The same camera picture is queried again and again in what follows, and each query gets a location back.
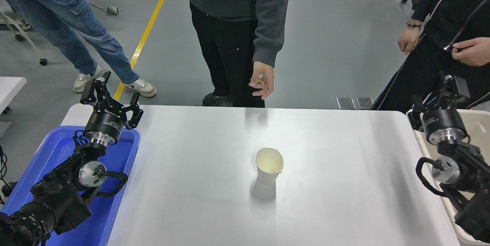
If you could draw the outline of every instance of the white sneaker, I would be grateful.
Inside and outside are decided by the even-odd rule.
[[[126,84],[126,87],[136,89],[143,97],[151,98],[156,95],[156,88],[142,78],[137,79],[133,83]]]
[[[75,91],[76,93],[82,93],[85,89],[85,84],[93,80],[93,78],[95,78],[101,71],[102,68],[100,68],[100,66],[97,66],[93,74],[78,74],[78,77],[75,80],[75,85],[73,86],[73,91]]]

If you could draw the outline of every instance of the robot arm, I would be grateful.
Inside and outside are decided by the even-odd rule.
[[[0,213],[2,245],[45,244],[50,232],[63,234],[91,216],[88,204],[95,196],[111,197],[126,183],[126,174],[107,171],[98,158],[106,154],[107,145],[117,143],[123,126],[133,129],[138,125],[143,110],[137,103],[139,93],[133,95],[128,107],[114,100],[106,87],[109,76],[106,72],[102,80],[92,80],[82,94],[80,102],[92,105],[93,113],[83,136],[77,131],[73,137],[73,154],[31,187],[32,201],[10,216]],[[130,120],[128,111],[133,112]],[[112,192],[100,192],[107,177],[120,181]]]
[[[436,98],[422,104],[414,96],[413,111],[408,117],[413,129],[424,131],[426,140],[435,145],[442,156],[435,161],[421,158],[416,167],[420,181],[431,192],[447,197],[457,213],[455,223],[473,238],[490,243],[490,166],[479,147],[470,144],[470,136],[456,110],[456,104],[469,99],[466,82],[441,73],[441,89]],[[422,166],[432,165],[432,176],[441,182],[436,190],[422,175]],[[471,199],[461,192],[472,192]]]

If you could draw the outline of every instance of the yellow floor line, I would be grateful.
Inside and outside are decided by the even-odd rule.
[[[145,46],[145,42],[147,41],[148,35],[152,31],[156,17],[158,16],[160,9],[162,8],[163,1],[165,1],[165,0],[158,0],[158,3],[156,4],[156,7],[155,7],[154,12],[152,14],[152,17],[148,21],[148,25],[145,28],[145,32],[143,32],[143,35],[140,39],[140,42],[138,43],[138,47],[136,47],[136,51],[134,51],[133,57],[131,58],[131,61],[129,62],[129,63],[131,63],[131,69],[134,68],[134,66],[136,65],[136,61],[138,61],[138,57],[140,56],[141,50],[143,49],[143,46]],[[124,88],[125,88],[124,84],[122,82],[119,83],[119,86],[118,86],[113,98],[116,99],[117,101],[119,101],[119,98],[121,98],[121,94],[123,93]]]

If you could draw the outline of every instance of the white box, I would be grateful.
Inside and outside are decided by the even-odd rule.
[[[467,133],[471,136],[471,145],[476,145],[480,148],[483,158],[485,162],[490,162],[490,113],[486,111],[478,111],[478,110],[458,110],[461,115],[462,121],[464,123],[464,127],[466,128]],[[429,157],[433,160],[441,157],[441,154],[437,152],[436,146],[431,145],[425,140],[425,134],[419,131],[414,130],[413,134],[415,134],[415,138],[417,140],[418,146],[422,151],[424,157]],[[440,191],[439,182],[434,180],[436,184],[436,188]],[[465,197],[471,197],[473,194],[463,193]],[[453,228],[460,240],[460,244],[462,246],[466,245],[485,245],[490,246],[488,243],[484,243],[474,239],[471,235],[467,234],[459,225],[454,222],[454,216],[456,214],[456,210],[453,205],[446,197],[441,197],[443,201],[444,207],[446,208],[446,212],[448,213],[449,220],[453,225]]]

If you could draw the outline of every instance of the metal plate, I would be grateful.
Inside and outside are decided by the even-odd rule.
[[[356,110],[354,100],[350,97],[337,97],[337,104],[340,110]]]
[[[357,97],[356,100],[360,110],[370,110],[373,105],[371,97]]]

